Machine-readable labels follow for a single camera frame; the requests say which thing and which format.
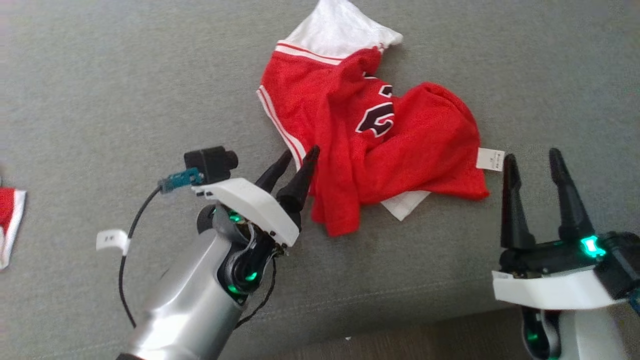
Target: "red fabric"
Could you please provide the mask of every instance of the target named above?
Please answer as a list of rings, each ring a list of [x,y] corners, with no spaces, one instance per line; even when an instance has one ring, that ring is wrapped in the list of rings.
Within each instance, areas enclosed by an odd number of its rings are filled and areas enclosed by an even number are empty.
[[[4,236],[7,236],[7,230],[13,216],[14,193],[15,189],[13,188],[0,188],[0,226]]]
[[[380,59],[376,48],[338,65],[275,51],[262,77],[259,95],[271,98],[275,125],[305,151],[320,146],[312,218],[330,236],[358,229],[361,204],[408,190],[470,200],[489,194],[476,168],[476,121],[462,100],[433,83],[387,97],[381,94],[390,90],[387,83],[364,75],[374,74]],[[388,102],[393,113],[377,120],[378,133],[358,132],[367,110]]]

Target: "gray fabric surface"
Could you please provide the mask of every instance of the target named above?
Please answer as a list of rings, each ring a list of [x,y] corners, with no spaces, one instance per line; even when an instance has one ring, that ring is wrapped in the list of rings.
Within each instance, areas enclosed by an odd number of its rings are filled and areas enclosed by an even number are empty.
[[[640,319],[630,306],[610,307],[623,334],[629,359],[640,359]],[[598,360],[621,360],[603,348]],[[522,346],[522,319],[516,307],[392,331],[330,340],[260,360],[531,360]]]
[[[275,42],[306,1],[29,1],[9,5],[0,171],[28,191],[0,274],[0,348],[19,359],[113,359],[130,331],[116,252],[95,234],[127,228],[186,151],[225,145],[255,179],[285,149],[255,96]],[[354,0],[405,35],[378,75],[457,93],[483,145],[514,152],[529,226],[556,237],[547,151],[559,147],[598,230],[640,232],[640,29],[630,1]],[[493,300],[500,174],[492,196],[431,195],[404,222],[365,208],[359,232],[328,239],[305,216],[274,295],[224,359],[503,307]],[[125,275],[140,316],[149,288],[196,234],[189,190],[145,213]]]

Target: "white tag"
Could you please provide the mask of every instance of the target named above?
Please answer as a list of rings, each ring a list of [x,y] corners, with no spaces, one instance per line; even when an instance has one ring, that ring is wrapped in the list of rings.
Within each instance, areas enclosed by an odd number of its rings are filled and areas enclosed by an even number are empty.
[[[120,229],[105,230],[98,233],[98,237],[95,239],[95,250],[119,247],[122,249],[122,255],[126,256],[129,250],[129,242],[131,242],[131,239],[124,231]]]
[[[504,165],[504,151],[478,148],[477,168],[502,171]]]
[[[494,279],[513,279],[513,275],[500,271],[491,271]]]

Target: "jersey number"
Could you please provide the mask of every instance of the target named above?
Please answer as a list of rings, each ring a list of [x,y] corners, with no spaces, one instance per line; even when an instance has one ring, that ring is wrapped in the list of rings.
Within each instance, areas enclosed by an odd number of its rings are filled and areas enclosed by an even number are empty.
[[[391,91],[391,85],[383,85],[378,93],[384,97],[391,98]],[[364,133],[367,130],[372,130],[376,138],[380,137],[394,125],[393,116],[394,105],[392,102],[384,102],[380,105],[373,106],[365,111],[362,120],[356,128],[356,132]]]

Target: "wooden floor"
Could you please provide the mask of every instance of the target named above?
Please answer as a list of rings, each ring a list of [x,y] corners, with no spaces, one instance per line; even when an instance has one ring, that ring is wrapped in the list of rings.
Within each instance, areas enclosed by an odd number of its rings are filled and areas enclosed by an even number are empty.
[[[640,320],[616,312],[631,359],[640,359]],[[530,360],[520,338],[517,309],[494,311],[432,325],[354,336],[311,345],[261,360]]]

